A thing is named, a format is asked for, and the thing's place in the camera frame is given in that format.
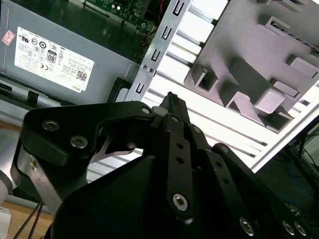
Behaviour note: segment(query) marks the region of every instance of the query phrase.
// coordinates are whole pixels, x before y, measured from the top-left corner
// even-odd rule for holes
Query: gray plastic part
[[[280,5],[284,6],[290,11],[294,11],[294,12],[303,11],[303,9],[300,6],[298,6],[298,4],[292,2],[291,0],[274,0],[274,1],[278,2]]]
[[[202,66],[194,67],[192,72],[195,87],[209,92],[217,83],[215,72],[209,71]]]
[[[78,1],[2,0],[0,38],[22,27],[92,61],[86,91],[78,93],[14,65],[16,36],[7,46],[0,41],[0,72],[17,83],[49,97],[74,104],[106,102],[117,77],[133,82],[139,65],[133,61],[142,35],[121,23],[84,7]]]
[[[259,19],[259,25],[261,27],[265,28],[266,30],[268,30],[273,35],[284,36],[285,33],[283,33],[282,31],[278,30],[277,28],[275,28],[271,25],[271,23],[273,21],[278,23],[279,25],[283,26],[285,29],[290,28],[290,26],[288,26],[284,22],[280,21],[279,19],[275,18],[274,16],[269,16],[269,15],[261,15],[260,19]]]
[[[238,85],[226,83],[221,90],[220,98],[226,108],[265,126],[255,112],[249,97]]]
[[[269,5],[272,0],[251,0],[251,1],[253,1],[254,3],[265,3]]]
[[[250,98],[257,109],[271,114],[284,101],[285,94],[275,89],[244,59],[236,58],[229,72]]]
[[[229,73],[229,67],[234,57],[245,59],[267,81],[272,78],[300,92],[296,99],[286,97],[281,106],[289,111],[315,83],[306,75],[297,72],[286,64],[290,55],[298,55],[307,62],[316,65],[318,59],[311,56],[311,49],[289,35],[279,35],[266,30],[260,24],[264,16],[273,16],[277,24],[289,29],[295,36],[308,43],[315,44],[319,39],[318,12],[319,5],[309,1],[301,5],[302,12],[291,13],[277,2],[269,5],[256,4],[251,0],[231,0],[218,24],[206,41],[194,66],[201,65],[213,69],[218,83],[210,92],[198,89],[192,78],[193,67],[186,76],[186,88],[200,94],[213,102],[223,105],[220,99],[220,89],[225,82],[236,83]]]
[[[298,56],[290,56],[287,60],[287,64],[312,79],[318,77],[319,69]]]
[[[282,107],[278,107],[268,117],[260,116],[266,128],[279,133],[293,118]]]
[[[302,4],[302,5],[308,5],[309,4],[309,0],[294,0],[296,1],[298,4]]]
[[[37,97],[37,104],[42,107],[58,107],[61,106],[61,103],[55,100],[50,99],[48,96],[44,95],[41,92],[35,91],[31,88],[24,87],[20,84],[17,84],[15,82],[12,82],[5,77],[0,76],[0,88],[3,87],[9,87],[10,92],[14,94],[15,96],[18,96],[20,98],[23,98],[24,100],[28,100],[28,94],[29,92],[36,93],[38,95]]]
[[[286,84],[276,79],[272,79],[270,83],[273,84],[276,89],[283,92],[286,95],[286,97],[291,97],[293,99],[296,99],[300,96],[300,93],[298,91],[296,91],[295,89],[291,88],[290,86],[287,86]]]

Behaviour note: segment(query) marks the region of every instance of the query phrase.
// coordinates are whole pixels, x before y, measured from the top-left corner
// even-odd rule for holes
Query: blue cable
[[[301,184],[296,178],[292,177],[291,175],[291,164],[288,164],[288,172],[289,172],[289,176],[290,178],[294,181],[295,184],[298,184],[305,192],[307,191],[308,192],[308,189],[304,188],[304,185]],[[309,193],[308,195],[313,201],[319,203],[319,201],[317,201],[314,197],[312,197]]]

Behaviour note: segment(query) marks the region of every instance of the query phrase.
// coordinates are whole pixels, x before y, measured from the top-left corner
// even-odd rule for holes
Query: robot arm
[[[92,161],[143,156],[87,184]],[[311,238],[226,145],[210,147],[169,93],[141,102],[46,108],[23,123],[11,173],[55,214],[48,238]]]

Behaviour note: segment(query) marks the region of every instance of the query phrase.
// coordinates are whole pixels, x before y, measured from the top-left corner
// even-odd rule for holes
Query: mounting hole
[[[181,145],[180,143],[177,143],[176,145],[177,145],[177,146],[178,146],[178,148],[180,148],[180,149],[183,149],[183,148],[184,148],[184,146],[183,146],[183,145]]]
[[[176,159],[180,164],[183,164],[184,163],[184,160],[182,159],[182,158],[180,158],[180,157],[177,157],[177,159]]]
[[[229,180],[227,178],[223,178],[224,183],[229,184]]]

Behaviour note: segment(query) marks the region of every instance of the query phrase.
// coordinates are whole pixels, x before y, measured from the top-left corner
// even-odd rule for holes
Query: white panel
[[[294,105],[294,109],[296,109],[297,111],[301,112],[303,111],[304,109],[306,109],[307,106],[305,106],[304,104],[300,103],[300,102],[297,102],[295,105]]]
[[[223,142],[229,146],[240,148],[241,150],[253,155],[257,155],[258,153],[260,153],[260,150],[252,147],[250,144],[253,144],[260,149],[264,148],[264,146],[217,123],[214,123],[211,120],[201,117],[198,114],[195,114],[193,112],[188,113],[189,119],[194,125],[197,125],[203,132],[205,132],[205,134],[211,136],[219,142]]]
[[[213,146],[217,144],[218,142],[206,137],[206,140],[210,146]],[[229,147],[248,167],[253,166],[256,163],[256,160],[253,157],[248,156],[247,154],[244,154],[242,152],[239,152],[236,149],[233,149],[232,147]]]
[[[126,164],[125,161],[120,160],[116,157],[108,157],[108,158],[100,160],[99,162],[104,163],[106,165],[110,165],[111,167],[114,167],[114,168],[118,168]]]
[[[95,180],[99,179],[100,177],[102,177],[102,175],[94,173],[94,172],[91,172],[91,171],[88,171],[88,173],[86,175],[86,179],[89,182],[95,181]]]
[[[201,47],[186,40],[185,38],[179,36],[179,35],[175,35],[173,37],[173,42],[183,48],[185,48],[186,50],[194,53],[195,55],[198,55],[201,51]]]
[[[192,6],[218,20],[225,9],[227,2],[228,0],[193,0]]]
[[[189,72],[189,67],[168,57],[163,57],[158,70],[172,77],[174,80],[183,83]]]
[[[238,131],[260,142],[270,143],[277,139],[278,135],[269,129],[253,123],[251,120],[246,119],[163,77],[155,76],[151,83],[151,89],[163,96],[166,96],[168,92],[174,92],[181,99],[186,101],[186,105],[189,109],[192,109],[201,115],[205,115],[214,121],[222,123],[228,128]]]
[[[175,45],[170,45],[168,52],[190,63],[194,63],[196,60],[196,55],[189,53]]]
[[[294,117],[294,118],[296,118],[299,115],[299,111],[295,110],[294,108],[289,110],[288,113],[291,115],[291,117]]]
[[[89,165],[89,170],[97,172],[98,174],[107,174],[112,172],[114,169],[110,168],[102,163],[96,162]]]
[[[129,160],[129,161],[132,161],[133,159],[141,157],[141,154],[138,151],[134,150],[133,153],[130,153],[128,155],[121,155],[119,157],[126,159],[126,160]]]
[[[179,27],[179,30],[196,41],[206,42],[213,25],[199,18],[193,13],[187,12]]]
[[[312,102],[319,96],[319,87],[318,86],[312,86],[307,93],[304,94],[304,96],[301,98],[302,100]]]

